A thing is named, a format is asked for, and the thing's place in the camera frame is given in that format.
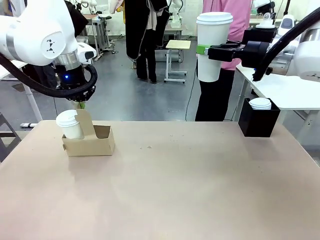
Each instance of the cardboard cup holder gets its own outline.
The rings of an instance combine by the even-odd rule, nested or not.
[[[255,110],[249,104],[250,99],[244,99],[238,124],[245,137],[269,138],[271,136],[280,109],[271,99],[269,100],[271,110]]]
[[[111,126],[93,125],[90,114],[77,109],[75,119],[80,122],[84,139],[69,139],[62,136],[63,149],[68,156],[104,156],[112,155],[115,140]]]

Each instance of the gray chair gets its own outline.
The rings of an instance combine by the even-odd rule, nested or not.
[[[8,121],[5,119],[5,117],[0,112],[0,127],[2,125],[7,125],[11,132],[0,132],[0,163],[2,163],[3,160],[11,153],[11,151],[21,142],[20,137],[15,132],[15,130],[10,126]],[[1,138],[14,138],[13,141],[6,146]]]

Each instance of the pink hoodie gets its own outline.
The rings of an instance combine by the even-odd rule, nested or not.
[[[251,2],[252,0],[203,0],[202,12],[231,13],[233,22],[230,26],[228,39],[231,41],[242,41],[244,32],[250,23]],[[223,62],[222,68],[236,70],[236,66],[239,63],[241,63],[241,60],[238,58],[232,62]]]

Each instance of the black trousers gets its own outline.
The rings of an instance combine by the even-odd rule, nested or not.
[[[221,69],[214,82],[200,81],[201,95],[196,122],[222,122],[227,114],[235,71]]]
[[[149,79],[152,81],[157,80],[155,33],[156,31],[152,29],[146,30],[141,43],[140,56],[136,60],[136,75],[140,79],[148,78],[146,63],[146,59],[148,59]]]

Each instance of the black coat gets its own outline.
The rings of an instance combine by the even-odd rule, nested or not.
[[[147,0],[124,0],[124,2],[126,54],[131,59],[137,59],[147,29],[150,9],[147,6]],[[162,15],[156,18],[155,30],[155,44],[162,47],[165,28],[170,17],[167,0],[150,0],[150,2],[154,11],[163,10]]]

